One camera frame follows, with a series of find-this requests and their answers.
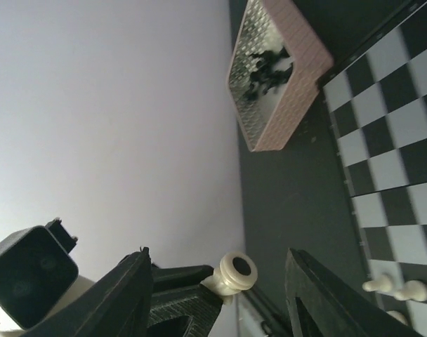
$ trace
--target white pawn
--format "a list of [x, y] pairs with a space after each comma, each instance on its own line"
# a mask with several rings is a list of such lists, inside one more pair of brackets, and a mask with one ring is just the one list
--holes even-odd
[[383, 291], [389, 293], [393, 290], [393, 280], [387, 274], [382, 274], [377, 279], [367, 281], [362, 285], [365, 291]]
[[396, 291], [393, 297], [397, 300], [416, 300], [424, 302], [427, 300], [427, 286], [420, 281], [405, 282], [401, 290]]
[[399, 311], [387, 311], [387, 314], [389, 314], [391, 317], [396, 318], [399, 322], [403, 323], [404, 325], [408, 325], [407, 320], [403, 314], [401, 314]]
[[235, 251], [224, 255], [213, 274], [201, 284], [220, 296], [225, 304], [231, 304], [236, 293], [252, 288], [256, 281], [257, 267], [252, 259]]

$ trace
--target black chess piece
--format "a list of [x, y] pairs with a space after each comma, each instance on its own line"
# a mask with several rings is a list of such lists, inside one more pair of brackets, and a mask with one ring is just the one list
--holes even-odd
[[286, 50], [285, 47], [282, 47], [282, 49], [279, 51], [279, 57], [280, 57], [280, 59], [290, 57], [289, 52]]
[[271, 78], [272, 74], [272, 65], [270, 63], [267, 63], [265, 61], [261, 61], [259, 65], [257, 65], [257, 72], [259, 73], [260, 78], [263, 80], [263, 82], [269, 80]]
[[248, 89], [244, 93], [244, 97], [250, 101], [257, 100], [257, 98], [258, 98], [258, 86], [256, 86], [254, 83], [251, 82], [249, 84]]
[[275, 65], [280, 60], [279, 54], [275, 53], [274, 51], [264, 51], [262, 53], [252, 53], [250, 56], [252, 58], [259, 58], [271, 66]]
[[270, 68], [261, 68], [249, 75], [249, 81], [251, 83], [257, 83], [258, 85], [264, 84], [272, 76]]
[[270, 89], [286, 84], [289, 81], [292, 72], [293, 67], [290, 67], [287, 70], [275, 70], [271, 74], [269, 80], [265, 82], [265, 88], [263, 89], [262, 94], [266, 95]]

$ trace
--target white wall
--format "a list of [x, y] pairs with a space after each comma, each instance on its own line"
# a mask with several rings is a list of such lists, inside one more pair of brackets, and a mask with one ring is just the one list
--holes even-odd
[[227, 0], [0, 1], [0, 240], [60, 216], [91, 279], [243, 249], [229, 59]]

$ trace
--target white chess pawn on board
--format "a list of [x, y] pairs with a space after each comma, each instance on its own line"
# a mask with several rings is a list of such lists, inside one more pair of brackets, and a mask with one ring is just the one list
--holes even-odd
[[401, 290], [393, 294], [397, 300], [416, 300], [424, 302], [427, 300], [427, 286], [421, 281], [408, 281], [405, 282]]
[[382, 274], [377, 279], [367, 281], [362, 285], [365, 291], [384, 291], [389, 293], [393, 290], [393, 280], [387, 274]]
[[387, 314], [389, 314], [391, 317], [396, 318], [399, 322], [403, 323], [404, 325], [408, 325], [407, 320], [403, 314], [401, 314], [399, 311], [387, 311]]

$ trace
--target chess piece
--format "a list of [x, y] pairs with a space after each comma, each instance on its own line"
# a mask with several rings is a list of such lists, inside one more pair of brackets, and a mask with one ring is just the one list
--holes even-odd
[[263, 89], [262, 93], [266, 95], [271, 88], [277, 88], [282, 84], [286, 84], [289, 81], [291, 73], [293, 72], [293, 67], [290, 67], [287, 70], [276, 70], [274, 71], [269, 80], [266, 81], [266, 87]]
[[275, 53], [274, 51], [264, 51], [263, 53], [252, 53], [250, 55], [252, 58], [258, 58], [273, 66], [280, 60], [279, 53]]
[[249, 75], [249, 81], [251, 83], [264, 84], [267, 81], [266, 77], [267, 74], [265, 72], [257, 70]]
[[393, 294], [397, 300], [416, 300], [424, 302], [427, 300], [427, 286], [421, 281], [405, 282], [404, 287]]
[[282, 47], [282, 49], [280, 50], [280, 52], [279, 52], [279, 57], [282, 59], [282, 58], [289, 58], [290, 57], [290, 55], [289, 55], [289, 52], [286, 50], [286, 48], [285, 47]]
[[393, 318], [396, 318], [399, 322], [403, 323], [404, 325], [409, 325], [405, 316], [401, 314], [399, 311], [391, 310], [391, 311], [387, 311], [387, 314], [389, 314]]
[[250, 83], [248, 89], [244, 93], [244, 97], [247, 100], [253, 101], [258, 98], [258, 87], [254, 83]]
[[257, 281], [257, 267], [240, 252], [224, 255], [213, 274], [201, 283], [220, 296], [225, 304], [232, 303], [236, 293], [250, 289]]
[[393, 290], [393, 280], [390, 275], [382, 274], [377, 279], [367, 281], [362, 285], [363, 290], [365, 291], [383, 291], [389, 293]]

